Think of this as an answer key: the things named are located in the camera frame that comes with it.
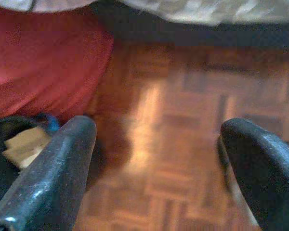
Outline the bed with beige bedspread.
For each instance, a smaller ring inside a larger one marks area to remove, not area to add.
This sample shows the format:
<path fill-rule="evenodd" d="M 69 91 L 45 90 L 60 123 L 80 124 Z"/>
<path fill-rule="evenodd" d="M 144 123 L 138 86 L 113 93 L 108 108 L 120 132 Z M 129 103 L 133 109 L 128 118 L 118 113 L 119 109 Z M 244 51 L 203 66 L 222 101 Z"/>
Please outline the bed with beige bedspread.
<path fill-rule="evenodd" d="M 118 0 L 176 23 L 289 23 L 289 0 Z"/>

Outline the large red cushion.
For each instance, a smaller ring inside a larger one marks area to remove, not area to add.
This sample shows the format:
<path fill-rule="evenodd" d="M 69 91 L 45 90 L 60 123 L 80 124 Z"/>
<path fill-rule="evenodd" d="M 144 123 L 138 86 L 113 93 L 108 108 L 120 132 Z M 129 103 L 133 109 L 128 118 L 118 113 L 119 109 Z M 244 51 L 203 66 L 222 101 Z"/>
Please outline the large red cushion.
<path fill-rule="evenodd" d="M 89 6 L 58 13 L 0 7 L 0 119 L 82 115 L 109 63 L 113 37 Z"/>

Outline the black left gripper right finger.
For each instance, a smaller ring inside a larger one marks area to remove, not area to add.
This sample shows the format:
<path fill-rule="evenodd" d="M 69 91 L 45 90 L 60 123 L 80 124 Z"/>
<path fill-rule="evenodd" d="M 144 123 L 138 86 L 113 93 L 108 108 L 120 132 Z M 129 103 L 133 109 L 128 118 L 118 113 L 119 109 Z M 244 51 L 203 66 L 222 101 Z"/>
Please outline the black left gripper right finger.
<path fill-rule="evenodd" d="M 222 123 L 218 158 L 227 190 L 262 231 L 289 231 L 289 142 L 252 123 Z"/>

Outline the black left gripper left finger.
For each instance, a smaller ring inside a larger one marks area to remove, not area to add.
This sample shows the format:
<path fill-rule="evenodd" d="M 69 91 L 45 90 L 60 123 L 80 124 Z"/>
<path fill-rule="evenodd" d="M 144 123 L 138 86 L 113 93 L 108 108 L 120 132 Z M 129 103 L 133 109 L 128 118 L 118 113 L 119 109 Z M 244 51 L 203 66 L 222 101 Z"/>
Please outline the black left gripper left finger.
<path fill-rule="evenodd" d="M 0 231 L 72 231 L 95 140 L 89 117 L 64 124 L 0 200 Z"/>

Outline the pink cartoon print blanket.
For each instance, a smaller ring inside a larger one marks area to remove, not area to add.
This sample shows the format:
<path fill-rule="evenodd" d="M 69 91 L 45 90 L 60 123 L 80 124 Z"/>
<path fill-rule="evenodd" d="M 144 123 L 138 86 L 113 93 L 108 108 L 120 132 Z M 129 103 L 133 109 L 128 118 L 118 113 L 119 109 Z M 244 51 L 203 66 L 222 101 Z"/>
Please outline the pink cartoon print blanket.
<path fill-rule="evenodd" d="M 18 12 L 54 13 L 83 8 L 98 0 L 0 0 L 0 7 Z"/>

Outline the crumpled paper waste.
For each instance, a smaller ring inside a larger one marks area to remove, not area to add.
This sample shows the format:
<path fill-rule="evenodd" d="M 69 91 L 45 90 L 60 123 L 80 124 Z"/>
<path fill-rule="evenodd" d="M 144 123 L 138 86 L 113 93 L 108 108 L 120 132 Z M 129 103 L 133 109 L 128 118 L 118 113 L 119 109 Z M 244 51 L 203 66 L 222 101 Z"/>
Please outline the crumpled paper waste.
<path fill-rule="evenodd" d="M 4 142 L 2 155 L 19 169 L 27 168 L 51 140 L 42 128 L 24 130 Z"/>

